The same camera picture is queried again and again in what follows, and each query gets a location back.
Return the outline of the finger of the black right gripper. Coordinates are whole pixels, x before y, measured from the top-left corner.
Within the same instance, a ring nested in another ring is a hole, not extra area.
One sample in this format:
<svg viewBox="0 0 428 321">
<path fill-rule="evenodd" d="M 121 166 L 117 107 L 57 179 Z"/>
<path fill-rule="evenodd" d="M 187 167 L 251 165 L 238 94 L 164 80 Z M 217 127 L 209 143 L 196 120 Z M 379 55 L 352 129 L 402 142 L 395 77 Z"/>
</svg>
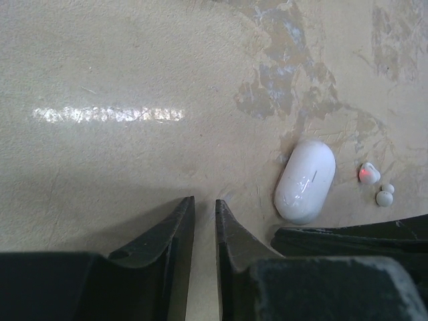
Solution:
<svg viewBox="0 0 428 321">
<path fill-rule="evenodd" d="M 337 228 L 281 227 L 270 245 L 284 256 L 385 256 L 427 283 L 427 216 Z"/>
</svg>

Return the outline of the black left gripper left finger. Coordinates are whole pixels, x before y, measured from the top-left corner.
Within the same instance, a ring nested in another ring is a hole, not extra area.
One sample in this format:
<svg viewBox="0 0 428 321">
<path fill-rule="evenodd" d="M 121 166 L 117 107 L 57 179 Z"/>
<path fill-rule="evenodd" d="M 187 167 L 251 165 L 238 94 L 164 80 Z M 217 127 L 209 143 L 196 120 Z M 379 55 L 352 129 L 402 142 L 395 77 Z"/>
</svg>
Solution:
<svg viewBox="0 0 428 321">
<path fill-rule="evenodd" d="M 184 320 L 195 200 L 108 256 L 1 254 L 2 320 Z"/>
</svg>

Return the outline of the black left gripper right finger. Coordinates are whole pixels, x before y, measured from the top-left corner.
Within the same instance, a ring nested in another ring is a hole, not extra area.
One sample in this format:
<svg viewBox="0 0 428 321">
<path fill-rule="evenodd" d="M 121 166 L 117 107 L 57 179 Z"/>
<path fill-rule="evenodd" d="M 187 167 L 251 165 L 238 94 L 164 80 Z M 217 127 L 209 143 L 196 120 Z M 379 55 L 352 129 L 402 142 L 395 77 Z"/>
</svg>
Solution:
<svg viewBox="0 0 428 321">
<path fill-rule="evenodd" d="M 222 320 L 426 320 L 427 283 L 395 259 L 284 256 L 215 204 Z"/>
</svg>

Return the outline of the white earbud charging case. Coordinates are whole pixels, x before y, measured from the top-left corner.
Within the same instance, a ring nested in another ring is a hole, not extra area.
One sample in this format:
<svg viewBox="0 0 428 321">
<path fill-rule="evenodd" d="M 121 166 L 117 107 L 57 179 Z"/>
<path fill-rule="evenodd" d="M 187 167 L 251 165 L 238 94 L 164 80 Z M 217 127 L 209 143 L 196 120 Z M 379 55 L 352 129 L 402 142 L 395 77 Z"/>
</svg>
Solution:
<svg viewBox="0 0 428 321">
<path fill-rule="evenodd" d="M 336 172 L 331 149 L 319 140 L 302 140 L 279 178 L 274 205 L 282 218 L 305 225 L 317 218 Z"/>
</svg>

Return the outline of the white earbud far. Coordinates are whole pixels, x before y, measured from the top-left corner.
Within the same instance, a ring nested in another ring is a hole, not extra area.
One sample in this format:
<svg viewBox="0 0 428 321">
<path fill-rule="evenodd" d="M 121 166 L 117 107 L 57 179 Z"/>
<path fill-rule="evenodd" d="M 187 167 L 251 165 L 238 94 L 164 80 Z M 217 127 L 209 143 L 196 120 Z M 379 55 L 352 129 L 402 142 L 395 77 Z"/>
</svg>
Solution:
<svg viewBox="0 0 428 321">
<path fill-rule="evenodd" d="M 393 204 L 393 194 L 395 187 L 392 184 L 382 184 L 380 191 L 376 195 L 377 205 L 380 207 L 389 207 Z"/>
</svg>

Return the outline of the white earbud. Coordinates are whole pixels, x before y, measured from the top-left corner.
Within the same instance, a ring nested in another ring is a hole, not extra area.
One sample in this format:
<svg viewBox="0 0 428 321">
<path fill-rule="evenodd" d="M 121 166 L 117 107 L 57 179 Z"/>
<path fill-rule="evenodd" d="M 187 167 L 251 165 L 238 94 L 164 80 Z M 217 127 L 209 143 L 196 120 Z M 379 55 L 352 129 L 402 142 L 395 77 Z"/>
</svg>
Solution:
<svg viewBox="0 0 428 321">
<path fill-rule="evenodd" d="M 372 163 L 365 162 L 360 167 L 358 178 L 363 184 L 373 185 L 380 180 L 381 174 Z"/>
<path fill-rule="evenodd" d="M 376 195 L 377 205 L 380 207 L 389 207 L 393 204 L 393 194 L 395 187 L 392 184 L 382 184 L 380 191 Z"/>
</svg>

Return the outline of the white earbud near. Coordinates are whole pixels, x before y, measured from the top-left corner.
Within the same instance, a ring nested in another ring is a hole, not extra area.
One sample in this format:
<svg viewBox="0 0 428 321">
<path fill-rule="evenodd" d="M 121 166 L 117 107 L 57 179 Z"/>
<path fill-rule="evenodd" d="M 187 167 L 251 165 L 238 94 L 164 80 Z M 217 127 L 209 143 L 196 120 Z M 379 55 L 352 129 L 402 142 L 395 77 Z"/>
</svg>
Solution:
<svg viewBox="0 0 428 321">
<path fill-rule="evenodd" d="M 373 185 L 380 180 L 381 174 L 372 163 L 365 162 L 360 167 L 358 178 L 363 184 Z"/>
</svg>

